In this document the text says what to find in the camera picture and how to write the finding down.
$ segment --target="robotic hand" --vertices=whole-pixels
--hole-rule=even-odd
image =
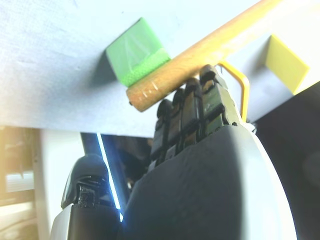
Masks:
[[[84,173],[74,174],[77,162],[52,240],[113,240],[116,230],[120,240],[297,239],[278,175],[215,68],[202,68],[200,81],[189,79],[172,103],[163,100],[157,117],[152,163],[134,185],[122,223],[110,201],[98,200],[98,189],[108,189],[102,160],[96,169],[88,160]],[[84,176],[99,184],[88,187]],[[59,223],[63,216],[68,221]]]

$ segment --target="wooden rod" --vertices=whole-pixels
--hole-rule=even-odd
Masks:
[[[140,112],[163,99],[184,84],[206,64],[217,65],[271,29],[272,23],[307,1],[261,0],[177,57],[156,69],[134,85],[126,94]]]

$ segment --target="yellow handle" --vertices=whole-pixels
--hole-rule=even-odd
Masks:
[[[244,122],[247,120],[248,103],[249,103],[249,91],[250,84],[249,80],[242,72],[238,71],[235,67],[226,61],[220,61],[219,66],[224,67],[241,85],[242,96],[241,96],[241,117]]]

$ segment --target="yellow block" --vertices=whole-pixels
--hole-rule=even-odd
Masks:
[[[309,66],[274,34],[270,38],[265,65],[296,95],[303,91]]]

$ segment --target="green block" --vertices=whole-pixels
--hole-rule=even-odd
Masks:
[[[119,82],[127,87],[170,60],[143,18],[111,43],[106,55]]]

